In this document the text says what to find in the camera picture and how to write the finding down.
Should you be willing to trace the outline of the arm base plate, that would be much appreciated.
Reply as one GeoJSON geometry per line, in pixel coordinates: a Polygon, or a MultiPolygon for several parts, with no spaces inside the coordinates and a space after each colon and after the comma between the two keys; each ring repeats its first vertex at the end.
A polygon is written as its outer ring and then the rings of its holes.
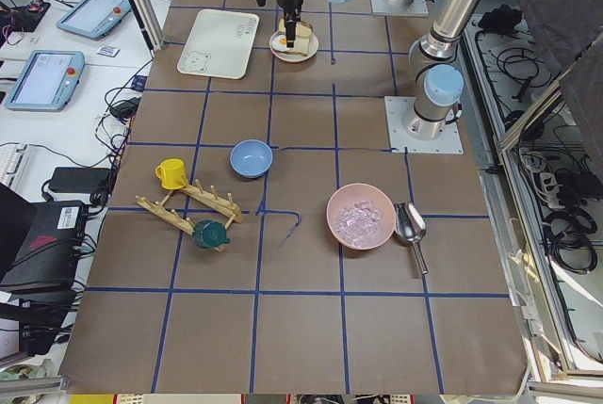
{"type": "Polygon", "coordinates": [[[409,154],[463,154],[458,123],[450,110],[443,121],[425,121],[415,113],[415,97],[384,98],[390,149],[409,154]]]}
{"type": "Polygon", "coordinates": [[[370,0],[372,13],[382,16],[428,17],[426,0],[370,0]]]}

